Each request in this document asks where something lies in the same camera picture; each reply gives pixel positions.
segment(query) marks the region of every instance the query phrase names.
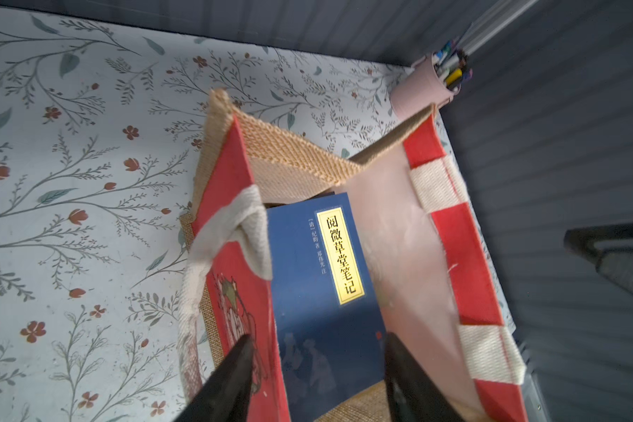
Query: yellow title label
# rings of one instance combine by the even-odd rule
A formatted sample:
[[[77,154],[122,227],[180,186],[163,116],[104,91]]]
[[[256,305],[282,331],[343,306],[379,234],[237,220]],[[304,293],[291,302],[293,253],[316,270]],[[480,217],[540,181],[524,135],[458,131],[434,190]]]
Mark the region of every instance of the yellow title label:
[[[356,266],[354,250],[347,232],[342,208],[329,209],[316,214],[319,221],[321,235],[331,264],[335,290],[338,292],[340,305],[360,298],[363,291],[361,276]]]

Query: floral wallpaper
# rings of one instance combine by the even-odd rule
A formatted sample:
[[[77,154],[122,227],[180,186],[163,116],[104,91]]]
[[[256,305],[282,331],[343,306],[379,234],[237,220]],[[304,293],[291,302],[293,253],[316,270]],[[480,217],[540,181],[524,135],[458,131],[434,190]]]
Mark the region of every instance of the floral wallpaper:
[[[184,406],[177,217],[212,87],[347,157],[396,125],[388,92],[405,73],[0,8],[0,420],[171,420]]]

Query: blue book cover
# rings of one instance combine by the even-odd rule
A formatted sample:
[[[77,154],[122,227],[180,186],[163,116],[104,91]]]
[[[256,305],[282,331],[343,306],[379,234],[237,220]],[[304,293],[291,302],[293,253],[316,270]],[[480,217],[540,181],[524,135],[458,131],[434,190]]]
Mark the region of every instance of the blue book cover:
[[[313,421],[383,380],[385,326],[346,193],[267,215],[291,419]]]

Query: jute tote bag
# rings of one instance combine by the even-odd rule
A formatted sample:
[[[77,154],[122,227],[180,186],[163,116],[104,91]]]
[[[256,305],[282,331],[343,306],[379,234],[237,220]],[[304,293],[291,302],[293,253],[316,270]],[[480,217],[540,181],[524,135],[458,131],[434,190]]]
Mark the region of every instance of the jute tote bag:
[[[190,256],[177,350],[187,401],[202,385],[194,335],[199,313],[215,365],[224,358],[216,305],[205,286],[212,260],[227,242],[238,242],[253,274],[269,283],[265,205],[332,189],[350,196],[388,331],[399,335],[465,420],[526,421],[524,364],[498,308],[464,181],[436,134],[436,112],[434,105],[421,110],[345,160],[246,115],[225,91],[211,92],[192,208],[181,216]],[[200,205],[222,167],[217,162],[231,131],[243,139],[252,174],[226,206],[204,215]],[[384,384],[319,420],[389,420]]]

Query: gray wall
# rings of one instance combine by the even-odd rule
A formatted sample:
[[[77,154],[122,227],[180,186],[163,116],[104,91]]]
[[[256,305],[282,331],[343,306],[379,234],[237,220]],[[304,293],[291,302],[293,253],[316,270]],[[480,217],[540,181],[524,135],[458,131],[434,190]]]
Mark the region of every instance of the gray wall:
[[[409,65],[495,0],[0,0],[131,26]]]
[[[563,249],[633,222],[633,1],[541,0],[441,110],[554,421],[633,421],[633,296]]]

